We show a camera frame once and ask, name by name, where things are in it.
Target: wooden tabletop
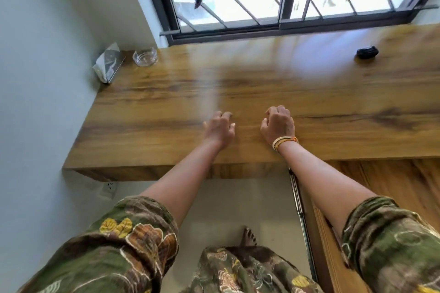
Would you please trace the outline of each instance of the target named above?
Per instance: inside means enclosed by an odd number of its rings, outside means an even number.
[[[379,55],[355,59],[374,45]],[[300,143],[324,160],[440,156],[440,26],[384,27],[173,46],[137,67],[128,55],[103,86],[65,168],[178,163],[215,110],[236,139],[217,164],[282,158],[260,135],[285,105]]]

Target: bracelet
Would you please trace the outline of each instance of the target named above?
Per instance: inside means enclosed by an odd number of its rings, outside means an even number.
[[[272,144],[272,148],[278,152],[278,147],[285,141],[296,141],[297,143],[299,143],[298,138],[296,138],[295,136],[294,137],[283,136],[274,140]]]

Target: hand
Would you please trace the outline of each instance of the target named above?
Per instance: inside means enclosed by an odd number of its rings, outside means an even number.
[[[216,111],[214,116],[207,122],[203,122],[205,127],[204,139],[207,142],[218,146],[219,151],[228,147],[235,137],[235,123],[230,123],[232,113]]]
[[[261,133],[269,145],[272,146],[275,139],[283,136],[294,137],[294,119],[290,117],[290,112],[284,106],[270,107],[267,109],[267,118],[261,123]]]

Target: white bracelet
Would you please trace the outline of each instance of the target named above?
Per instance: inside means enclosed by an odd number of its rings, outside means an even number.
[[[277,143],[279,140],[282,140],[282,139],[292,139],[292,137],[289,137],[289,136],[283,136],[283,137],[279,137],[279,138],[275,139],[274,142],[272,143],[272,148],[274,149],[274,151],[276,151],[276,149],[275,149],[275,145],[276,145],[276,143]]]

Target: window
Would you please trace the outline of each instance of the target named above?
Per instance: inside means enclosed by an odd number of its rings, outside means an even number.
[[[422,0],[153,0],[170,45],[408,23]]]

